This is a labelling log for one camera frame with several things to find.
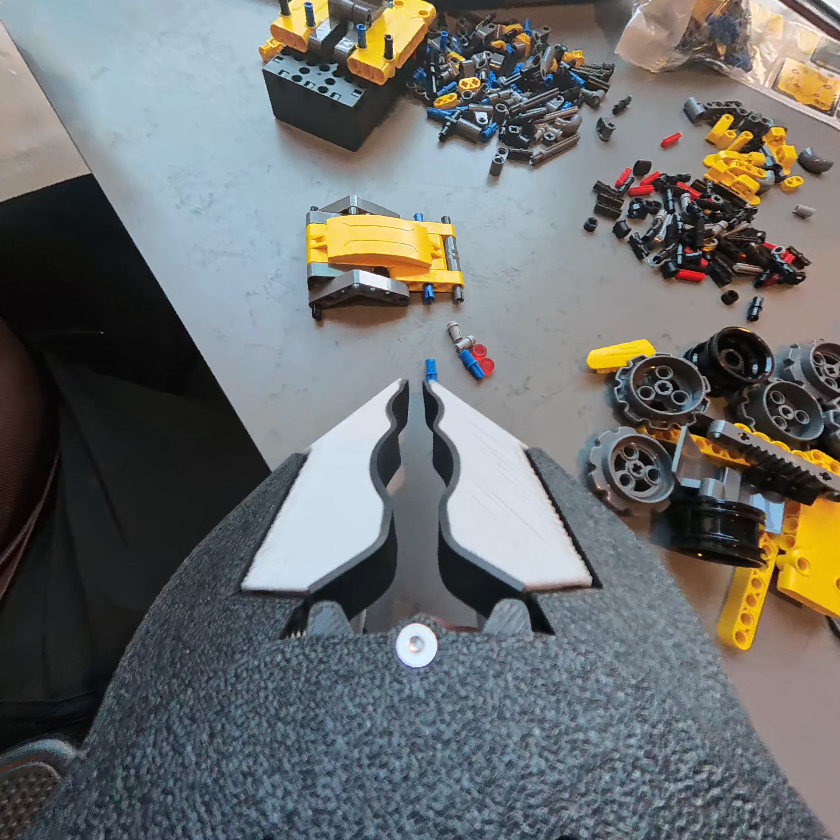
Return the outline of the clear bag of yellow blue parts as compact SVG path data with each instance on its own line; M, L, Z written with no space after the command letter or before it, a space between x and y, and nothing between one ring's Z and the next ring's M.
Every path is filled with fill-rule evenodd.
M790 20L781 2L634 2L616 55L654 74L704 66L758 86L781 55Z

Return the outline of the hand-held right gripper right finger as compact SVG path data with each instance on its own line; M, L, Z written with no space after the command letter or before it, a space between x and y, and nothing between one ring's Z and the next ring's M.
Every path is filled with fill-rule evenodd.
M538 595L592 588L529 447L439 382L423 384L423 404L444 482L437 562L451 594L483 617L505 600L542 617Z

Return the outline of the yellow curved panel piece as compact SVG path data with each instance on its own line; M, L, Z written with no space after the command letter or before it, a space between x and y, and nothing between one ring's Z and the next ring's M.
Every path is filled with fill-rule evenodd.
M585 364L590 371L599 375L614 373L628 366L638 357L648 358L656 354L656 348L645 339L615 343L590 351Z

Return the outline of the yellow long curved piece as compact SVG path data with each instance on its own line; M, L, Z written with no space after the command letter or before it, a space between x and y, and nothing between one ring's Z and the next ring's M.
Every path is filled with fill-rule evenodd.
M785 176L791 174L793 165L797 162L797 149L787 142L785 127L772 126L763 136L763 145L769 150L774 162L781 167Z

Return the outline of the pile of black red pins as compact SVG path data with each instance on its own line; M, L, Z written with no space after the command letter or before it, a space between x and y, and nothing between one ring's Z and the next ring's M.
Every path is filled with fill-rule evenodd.
M760 200L788 177L762 153L765 171L731 168L761 184ZM714 286L726 307L740 300L740 281L758 292L800 286L812 261L800 248L770 241L756 225L761 202L750 206L711 184L704 178L708 170L692 179L637 161L614 182L596 180L593 209L582 229L593 234L600 222L611 223L612 235L637 262L667 282Z

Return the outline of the black battery box yellow assembly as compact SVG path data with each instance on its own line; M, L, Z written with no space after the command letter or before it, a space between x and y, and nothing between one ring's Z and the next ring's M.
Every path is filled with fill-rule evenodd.
M281 1L259 48L275 118L357 151L401 93L437 12L424 1Z

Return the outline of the pile of small connector pieces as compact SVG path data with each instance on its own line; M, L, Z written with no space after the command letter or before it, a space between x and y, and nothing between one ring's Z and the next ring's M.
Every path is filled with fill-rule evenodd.
M528 18L439 13L404 88L424 108L439 146L491 149L489 167L505 146L505 167L535 169L578 145L583 112L603 105L615 71Z

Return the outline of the dark bent beam piece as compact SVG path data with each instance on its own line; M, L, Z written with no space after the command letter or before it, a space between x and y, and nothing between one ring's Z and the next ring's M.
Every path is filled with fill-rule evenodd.
M737 99L699 101L691 97L683 104L682 111L692 123L705 123L710 126L729 114L732 116L730 130L737 133L750 131L756 137L764 136L775 125L775 122L765 117L762 112L751 110Z

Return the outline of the person's black trousers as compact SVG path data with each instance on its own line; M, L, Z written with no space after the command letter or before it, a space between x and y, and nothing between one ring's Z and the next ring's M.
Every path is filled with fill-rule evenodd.
M91 175L2 201L1 239L59 457L1 602L6 750L89 727L157 595L269 470Z

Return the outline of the pile of wheels and beams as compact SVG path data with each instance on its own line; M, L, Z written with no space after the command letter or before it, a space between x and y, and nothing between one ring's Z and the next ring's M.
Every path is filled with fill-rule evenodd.
M838 344L774 352L726 327L606 374L624 425L594 436L591 492L662 548L734 569L718 639L746 651L771 592L838 637Z

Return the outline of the grey desk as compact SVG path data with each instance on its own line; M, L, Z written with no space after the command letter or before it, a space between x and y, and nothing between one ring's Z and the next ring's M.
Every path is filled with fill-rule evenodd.
M682 354L745 323L775 350L838 341L838 164L803 174L786 195L768 191L757 224L770 241L812 261L798 287L721 303L712 285L667 282L591 215L596 180L614 182L637 160L701 174L706 131L684 101L738 99L787 127L797 147L838 162L838 132L712 70L654 75L615 56L629 17L621 2L514 12L549 25L588 60L614 62L613 103L633 100L610 142L588 111L572 151L535 169L509 163L489 178L491 149L439 146L424 108L401 98L360 151L348 152L274 120L258 44L276 14L265 2L3 2L2 20L169 302L270 468L298 452L395 379L410 380L396 490L395 581L367 613L391 629L416 613L474 625L437 562L444 485L431 463L420 393L424 360L440 381L573 475L590 437L618 425L604 376L587 369L602 346L648 340ZM670 150L661 140L681 132ZM465 272L465 302L447 296L409 308L355 306L311 318L305 214L358 194L405 217L449 215ZM815 209L809 219L797 204ZM457 321L495 362L475 380L447 324Z

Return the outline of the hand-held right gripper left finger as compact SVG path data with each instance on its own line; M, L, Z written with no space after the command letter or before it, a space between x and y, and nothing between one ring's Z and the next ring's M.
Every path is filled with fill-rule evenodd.
M400 435L408 380L398 379L318 438L272 515L240 584L313 606L362 614L392 585L394 487L404 478Z

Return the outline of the yellow grey brick assembly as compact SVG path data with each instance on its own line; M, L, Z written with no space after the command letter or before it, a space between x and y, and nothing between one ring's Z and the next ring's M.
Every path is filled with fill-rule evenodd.
M449 295L465 300L455 227L449 216L435 222L399 213L357 195L311 206L306 217L308 306L324 312L349 306L407 307Z

